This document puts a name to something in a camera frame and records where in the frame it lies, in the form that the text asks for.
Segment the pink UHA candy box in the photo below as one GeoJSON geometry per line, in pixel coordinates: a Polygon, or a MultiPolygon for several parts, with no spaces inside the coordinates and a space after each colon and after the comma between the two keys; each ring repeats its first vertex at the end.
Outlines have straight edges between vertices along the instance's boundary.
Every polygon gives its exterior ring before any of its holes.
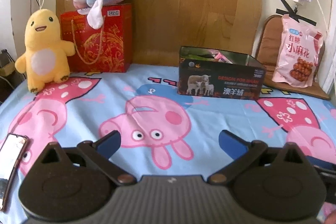
{"type": "Polygon", "coordinates": [[[217,51],[214,54],[214,59],[217,62],[232,64],[232,61],[228,57],[226,57],[223,53],[221,53],[221,51],[217,51]]]}

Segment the Peppa Pig bed sheet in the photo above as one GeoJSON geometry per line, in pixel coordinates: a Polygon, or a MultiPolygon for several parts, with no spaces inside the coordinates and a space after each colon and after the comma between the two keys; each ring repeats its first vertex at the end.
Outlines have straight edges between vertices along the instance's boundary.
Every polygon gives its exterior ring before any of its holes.
{"type": "Polygon", "coordinates": [[[126,73],[76,73],[38,94],[21,83],[1,104],[1,138],[29,137],[14,177],[1,223],[26,219],[18,189],[45,146],[74,147],[117,130],[121,147],[112,162],[133,174],[208,177],[232,157],[221,150],[228,130],[251,141],[280,147],[296,142],[305,155],[335,162],[335,107],[326,100],[263,86],[256,101],[184,96],[177,92],[178,69],[132,65],[126,73]]]}

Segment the black cardboard storage box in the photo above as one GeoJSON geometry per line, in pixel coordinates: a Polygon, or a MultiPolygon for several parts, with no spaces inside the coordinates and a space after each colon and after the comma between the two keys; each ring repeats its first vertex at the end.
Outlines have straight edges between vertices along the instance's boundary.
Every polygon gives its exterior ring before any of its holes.
{"type": "Polygon", "coordinates": [[[179,51],[178,93],[187,96],[257,100],[266,69],[245,53],[199,47],[179,51]],[[217,62],[221,51],[232,64],[217,62]]]}

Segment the smartphone with brown case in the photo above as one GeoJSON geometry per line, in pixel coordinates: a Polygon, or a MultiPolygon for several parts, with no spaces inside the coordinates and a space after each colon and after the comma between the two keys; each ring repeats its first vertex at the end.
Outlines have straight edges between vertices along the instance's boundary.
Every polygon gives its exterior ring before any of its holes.
{"type": "Polygon", "coordinates": [[[13,177],[22,155],[28,145],[29,138],[24,135],[8,133],[1,146],[1,211],[6,211],[7,199],[13,177]]]}

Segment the red gift bag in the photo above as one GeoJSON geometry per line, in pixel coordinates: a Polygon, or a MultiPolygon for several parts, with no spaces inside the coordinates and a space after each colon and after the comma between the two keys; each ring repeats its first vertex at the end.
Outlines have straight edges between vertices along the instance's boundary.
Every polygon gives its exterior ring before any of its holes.
{"type": "Polygon", "coordinates": [[[124,73],[132,62],[132,6],[130,3],[102,8],[103,25],[95,30],[87,16],[77,11],[60,15],[63,40],[75,45],[68,57],[70,71],[124,73]]]}

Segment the brown seat cushion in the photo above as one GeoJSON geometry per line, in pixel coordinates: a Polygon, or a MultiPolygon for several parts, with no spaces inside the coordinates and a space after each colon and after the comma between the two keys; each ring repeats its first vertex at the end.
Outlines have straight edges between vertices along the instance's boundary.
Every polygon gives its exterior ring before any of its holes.
{"type": "Polygon", "coordinates": [[[264,23],[256,59],[266,67],[264,84],[329,100],[315,80],[324,53],[323,34],[289,15],[272,15],[264,23]]]}

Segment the yellow duck plush toy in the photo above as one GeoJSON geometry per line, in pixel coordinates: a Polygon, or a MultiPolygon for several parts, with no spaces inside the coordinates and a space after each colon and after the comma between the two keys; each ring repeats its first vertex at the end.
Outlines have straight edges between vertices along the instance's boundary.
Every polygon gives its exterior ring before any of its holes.
{"type": "Polygon", "coordinates": [[[39,9],[31,14],[25,29],[25,53],[17,58],[15,69],[27,75],[29,92],[40,92],[45,84],[68,80],[68,57],[75,54],[73,42],[62,40],[56,14],[44,9],[45,0],[39,0],[39,9]]]}

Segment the pink twisted-dough snack bag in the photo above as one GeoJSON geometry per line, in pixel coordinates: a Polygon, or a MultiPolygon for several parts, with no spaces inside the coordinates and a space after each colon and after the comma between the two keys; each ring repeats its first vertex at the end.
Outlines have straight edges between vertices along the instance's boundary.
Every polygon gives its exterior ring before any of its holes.
{"type": "Polygon", "coordinates": [[[272,81],[294,88],[310,87],[319,64],[323,34],[289,15],[282,16],[281,22],[281,45],[272,81]]]}

